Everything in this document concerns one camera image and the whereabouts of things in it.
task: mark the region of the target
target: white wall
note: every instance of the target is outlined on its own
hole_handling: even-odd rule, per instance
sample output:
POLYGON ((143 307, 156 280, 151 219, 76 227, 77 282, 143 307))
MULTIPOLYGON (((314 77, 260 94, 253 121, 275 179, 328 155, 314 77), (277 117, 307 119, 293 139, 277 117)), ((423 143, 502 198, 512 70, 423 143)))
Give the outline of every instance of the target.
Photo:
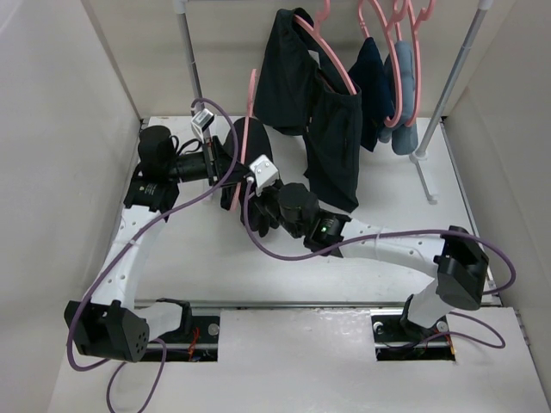
POLYGON ((139 122, 80 2, 0 2, 1 410, 46 411, 139 122))
MULTIPOLYGON (((551 3, 518 0, 446 121, 474 217, 518 268, 521 310, 551 397, 551 3)), ((503 281, 505 269, 494 265, 503 281)))
MULTIPOLYGON (((188 114, 193 99, 171 0, 86 0, 95 11, 117 65, 141 116, 188 114)), ((437 0, 434 15, 420 28, 423 56, 422 114, 431 114, 479 0, 437 0)), ((471 57, 459 79, 450 107, 461 94, 499 25, 515 0, 494 2, 471 57)), ((304 7, 314 16, 321 0, 192 1, 189 26, 203 95, 233 114, 245 111, 252 68, 260 68, 276 11, 304 7)), ((365 2, 364 16, 386 57, 375 13, 365 2)), ((381 0, 387 7, 391 0, 381 0)), ((416 11, 428 0, 413 0, 416 11)), ((357 23, 357 0, 333 0, 322 34, 345 67, 351 67, 363 38, 357 23)), ((409 35, 405 23, 405 34, 409 35)))

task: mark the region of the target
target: pink hanger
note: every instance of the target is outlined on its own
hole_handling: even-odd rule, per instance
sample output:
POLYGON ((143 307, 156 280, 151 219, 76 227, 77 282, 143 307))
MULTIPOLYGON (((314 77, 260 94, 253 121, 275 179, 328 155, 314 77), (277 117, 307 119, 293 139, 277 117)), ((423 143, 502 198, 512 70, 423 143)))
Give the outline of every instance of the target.
MULTIPOLYGON (((247 141, 249 139, 249 119, 252 118, 252 101, 255 96, 255 82, 257 79, 257 70, 253 69, 251 72, 251 79, 249 80, 249 94, 247 96, 247 115, 245 116, 245 124, 243 126, 243 144, 241 145, 241 159, 239 162, 245 165, 245 155, 247 153, 247 141)), ((235 194, 233 194, 232 205, 230 211, 235 211, 239 203, 239 191, 241 190, 241 183, 235 188, 235 194)))
MULTIPOLYGON (((415 58, 415 104, 412 117, 406 122, 406 126, 413 126, 417 120, 419 109, 421 108, 421 46, 419 45, 418 31, 422 22, 426 22, 432 16, 436 0, 430 0, 429 6, 422 8, 417 18, 415 17, 412 0, 407 0, 407 14, 410 19, 412 29, 413 56, 415 58)), ((402 33, 399 28, 399 22, 396 23, 396 37, 402 40, 402 33)))
MULTIPOLYGON (((394 25, 402 21, 404 17, 406 17, 406 13, 408 9, 407 6, 408 4, 410 4, 410 0, 403 0, 404 2, 402 4, 402 8, 399 11, 396 10, 398 1, 399 0, 393 0, 393 13, 390 17, 390 20, 387 22, 387 18, 385 17, 385 13, 382 11, 382 7, 379 5, 379 2, 377 2, 377 0, 369 0, 371 5, 375 9, 375 13, 377 14, 377 17, 379 18, 379 23, 381 24, 381 27, 383 28, 385 40, 387 41, 388 55, 390 56, 390 60, 393 64, 394 89, 395 89, 396 96, 394 99, 395 100, 394 117, 392 119, 390 118, 385 119, 385 125, 388 127, 394 127, 398 125, 399 118, 402 116, 402 108, 403 108, 402 76, 399 73, 398 56, 396 55, 396 49, 394 48, 394 41, 393 41, 391 32, 393 30, 394 25)), ((369 31, 365 24, 365 21, 363 20, 362 6, 363 6, 363 0, 358 0, 358 21, 360 22, 360 29, 363 31, 363 35, 367 39, 370 36, 369 36, 369 31)))
POLYGON ((318 43, 321 47, 321 49, 327 54, 327 57, 329 60, 333 63, 333 65, 337 68, 338 74, 341 76, 341 78, 344 81, 344 84, 346 85, 346 89, 351 95, 356 94, 356 88, 354 87, 354 84, 350 80, 350 76, 348 76, 348 72, 346 69, 344 69, 343 64, 338 59, 335 52, 332 51, 332 49, 329 47, 327 42, 321 37, 319 34, 319 30, 321 29, 321 22, 327 19, 329 14, 331 13, 331 2, 330 0, 325 0, 325 8, 323 11, 319 11, 316 13, 316 21, 314 24, 314 27, 310 26, 306 20, 304 20, 299 15, 296 15, 294 17, 294 21, 304 28, 304 30, 310 34, 310 36, 318 43))

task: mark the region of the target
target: black cloth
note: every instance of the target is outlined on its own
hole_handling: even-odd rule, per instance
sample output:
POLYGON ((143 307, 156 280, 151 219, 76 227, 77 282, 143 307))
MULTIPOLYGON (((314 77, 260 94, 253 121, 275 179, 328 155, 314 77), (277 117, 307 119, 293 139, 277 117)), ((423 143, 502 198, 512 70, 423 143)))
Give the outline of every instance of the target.
MULTIPOLYGON (((233 122, 235 130, 238 133, 239 144, 239 160, 241 159, 241 151, 243 150, 243 132, 245 130, 245 118, 239 118, 233 122)), ((226 142, 224 142, 224 150, 231 157, 233 156, 233 138, 232 131, 227 134, 226 142)), ((266 155, 270 161, 274 162, 274 156, 272 155, 272 147, 269 143, 268 134, 264 129, 264 125, 254 119, 249 119, 249 134, 247 137, 247 147, 245 152, 245 165, 251 164, 255 159, 261 155, 266 155)), ((246 183, 241 184, 241 190, 239 191, 239 203, 241 204, 241 223, 245 222, 243 215, 243 202, 245 200, 245 188, 246 183)), ((222 189, 222 197, 220 198, 220 206, 226 210, 230 210, 232 206, 233 195, 235 194, 236 187, 228 187, 222 189)), ((249 203, 249 224, 254 232, 258 231, 260 237, 264 237, 270 228, 277 228, 279 224, 273 220, 268 214, 262 214, 258 209, 257 204, 254 202, 249 203)))
POLYGON ((325 52, 294 22, 295 14, 313 24, 303 9, 280 9, 275 15, 254 113, 281 133, 302 135, 310 190, 351 212, 358 206, 362 92, 356 87, 357 95, 349 94, 325 52))
POLYGON ((373 152, 384 120, 394 116, 390 84, 373 38, 363 42, 358 59, 348 73, 362 88, 362 146, 373 152))

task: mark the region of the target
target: white floor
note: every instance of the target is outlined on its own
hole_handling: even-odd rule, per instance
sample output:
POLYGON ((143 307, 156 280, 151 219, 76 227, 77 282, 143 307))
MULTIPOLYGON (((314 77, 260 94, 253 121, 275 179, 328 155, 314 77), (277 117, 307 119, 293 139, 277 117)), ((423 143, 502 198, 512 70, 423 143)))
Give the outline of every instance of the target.
MULTIPOLYGON (((454 339, 456 362, 404 362, 375 361, 367 310, 225 311, 219 361, 169 363, 147 412, 549 412, 513 310, 476 316, 503 334, 505 349, 454 339)), ((450 316, 449 325, 498 342, 462 318, 450 316)), ((64 361, 49 412, 107 411, 116 366, 77 373, 64 361)), ((138 411, 157 370, 157 363, 124 367, 115 411, 138 411)))
MULTIPOLYGON (((150 125, 166 125, 180 141, 191 138, 189 117, 152 118, 150 125)), ((427 119, 418 120, 423 136, 427 119)), ((222 117, 216 125, 226 137, 222 117)), ((301 138, 269 129, 274 161, 285 182, 304 182, 306 154, 301 138)), ((441 193, 429 205, 408 157, 378 145, 375 153, 361 151, 360 206, 352 213, 366 223, 388 229, 447 229, 450 225, 472 230, 461 191, 440 128, 430 144, 430 166, 441 193)), ((180 186, 178 204, 204 190, 193 182, 180 186)), ((270 233, 264 244, 286 255, 306 253, 299 240, 284 230, 270 233)), ((424 274, 383 262, 316 258, 306 262, 279 262, 258 251, 245 233, 237 213, 220 208, 218 198, 184 210, 169 220, 145 266, 139 299, 169 297, 198 301, 232 302, 366 302, 401 303, 430 281, 424 274)))

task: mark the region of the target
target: screw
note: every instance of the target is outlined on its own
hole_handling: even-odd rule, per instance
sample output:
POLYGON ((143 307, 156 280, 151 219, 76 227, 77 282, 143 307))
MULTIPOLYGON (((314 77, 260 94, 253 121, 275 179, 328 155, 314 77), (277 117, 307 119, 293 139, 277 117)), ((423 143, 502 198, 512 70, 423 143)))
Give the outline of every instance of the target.
POLYGON ((208 326, 208 334, 211 336, 217 336, 220 333, 220 327, 218 324, 212 323, 208 326))
POLYGON ((436 329, 441 333, 447 333, 449 331, 448 323, 445 321, 439 321, 436 323, 436 329))
POLYGON ((380 336, 383 333, 383 327, 384 326, 385 326, 385 324, 383 324, 382 322, 375 321, 373 323, 373 331, 375 332, 375 334, 380 336))

